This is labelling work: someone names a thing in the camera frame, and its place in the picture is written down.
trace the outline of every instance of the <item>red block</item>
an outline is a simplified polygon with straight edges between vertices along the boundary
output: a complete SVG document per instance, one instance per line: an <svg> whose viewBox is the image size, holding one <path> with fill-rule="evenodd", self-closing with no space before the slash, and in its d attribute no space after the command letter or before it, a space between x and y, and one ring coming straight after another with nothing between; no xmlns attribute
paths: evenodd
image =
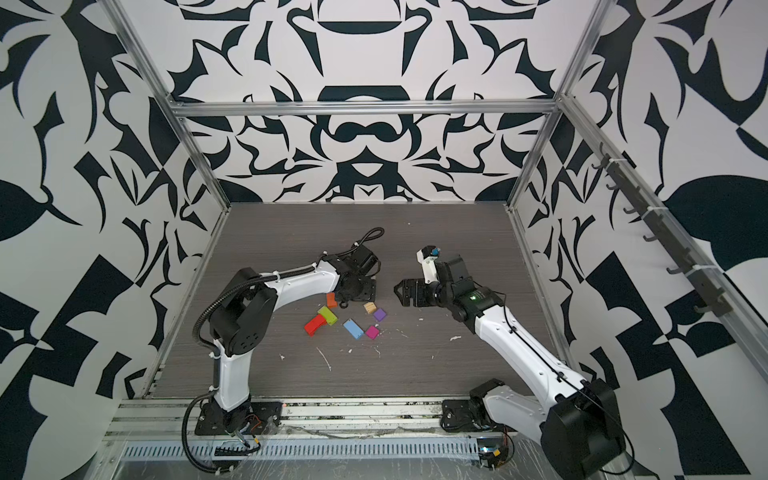
<svg viewBox="0 0 768 480"><path fill-rule="evenodd" d="M326 321L325 317L322 315L318 315L312 320L310 320L310 322L304 326L304 329L306 330L307 333L309 333L310 336L315 336L315 332L317 331L317 329L327 324L328 322Z"/></svg>
<svg viewBox="0 0 768 480"><path fill-rule="evenodd" d="M326 293L326 305L328 308L339 306L339 304L336 303L336 294L334 292Z"/></svg>

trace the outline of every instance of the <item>green block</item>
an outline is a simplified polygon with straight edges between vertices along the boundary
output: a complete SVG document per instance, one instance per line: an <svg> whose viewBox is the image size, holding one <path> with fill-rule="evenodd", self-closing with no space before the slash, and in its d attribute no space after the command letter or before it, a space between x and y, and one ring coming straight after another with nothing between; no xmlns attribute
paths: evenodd
<svg viewBox="0 0 768 480"><path fill-rule="evenodd" d="M326 319L326 321L328 322L328 325L333 325L339 319L339 317L337 317L336 315L333 315L333 312L331 312L331 309L328 308L327 306L324 306L320 310L317 310L317 312L320 315L322 315L323 318Z"/></svg>

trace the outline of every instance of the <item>black and white pattern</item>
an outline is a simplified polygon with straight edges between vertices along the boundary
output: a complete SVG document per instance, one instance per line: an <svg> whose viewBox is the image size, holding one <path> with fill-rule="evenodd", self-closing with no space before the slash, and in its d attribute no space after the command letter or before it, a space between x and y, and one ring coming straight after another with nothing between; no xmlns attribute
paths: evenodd
<svg viewBox="0 0 768 480"><path fill-rule="evenodd" d="M188 119L232 201L506 200L543 114Z"/></svg>
<svg viewBox="0 0 768 480"><path fill-rule="evenodd" d="M123 3L179 101L341 101L551 98L595 0Z"/></svg>
<svg viewBox="0 0 768 480"><path fill-rule="evenodd" d="M768 317L768 8L620 0L574 93Z"/></svg>
<svg viewBox="0 0 768 480"><path fill-rule="evenodd" d="M597 163L563 118L517 205L575 366L615 389L639 478L762 478L768 387Z"/></svg>
<svg viewBox="0 0 768 480"><path fill-rule="evenodd" d="M220 210L94 0L0 8L0 458L95 452L177 314Z"/></svg>

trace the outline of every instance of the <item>light blue block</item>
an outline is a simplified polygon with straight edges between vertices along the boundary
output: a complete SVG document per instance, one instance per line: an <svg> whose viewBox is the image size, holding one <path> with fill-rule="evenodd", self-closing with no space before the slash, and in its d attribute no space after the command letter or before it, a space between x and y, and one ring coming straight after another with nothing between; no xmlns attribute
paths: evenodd
<svg viewBox="0 0 768 480"><path fill-rule="evenodd" d="M355 323L355 320L353 319L345 321L344 328L346 328L349 333L352 333L352 336L355 337L355 340L360 338L363 334L362 329L357 326L357 323Z"/></svg>

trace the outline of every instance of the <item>pink block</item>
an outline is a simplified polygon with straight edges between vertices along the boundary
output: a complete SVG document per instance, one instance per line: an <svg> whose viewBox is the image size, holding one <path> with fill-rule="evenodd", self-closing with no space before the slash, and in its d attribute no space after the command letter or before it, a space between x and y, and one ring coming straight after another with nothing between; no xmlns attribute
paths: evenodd
<svg viewBox="0 0 768 480"><path fill-rule="evenodd" d="M371 340L375 339L379 335L379 329L374 327L373 325L369 326L366 330L366 335L370 337Z"/></svg>

